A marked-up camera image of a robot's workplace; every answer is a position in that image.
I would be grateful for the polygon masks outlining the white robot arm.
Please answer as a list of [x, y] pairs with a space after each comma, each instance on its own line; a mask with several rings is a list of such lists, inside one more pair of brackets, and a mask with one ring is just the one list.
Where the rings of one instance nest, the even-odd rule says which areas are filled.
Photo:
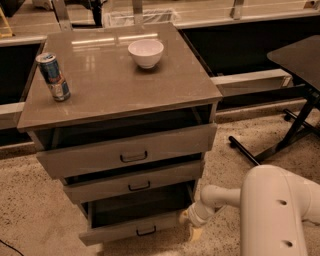
[[249, 170], [242, 185], [207, 185], [179, 216], [190, 239], [225, 207], [240, 209], [241, 256], [308, 256], [303, 226], [320, 223], [320, 184], [273, 165]]

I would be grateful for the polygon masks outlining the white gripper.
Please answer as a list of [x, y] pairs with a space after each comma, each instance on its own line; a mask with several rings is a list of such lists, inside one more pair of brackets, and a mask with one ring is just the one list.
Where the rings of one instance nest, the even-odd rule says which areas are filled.
[[189, 227], [189, 241], [193, 242], [201, 237], [204, 226], [208, 220], [215, 214], [215, 210], [204, 205], [202, 202], [195, 202], [188, 207], [187, 210], [183, 210], [179, 215], [179, 223], [186, 225], [191, 222], [194, 226]]

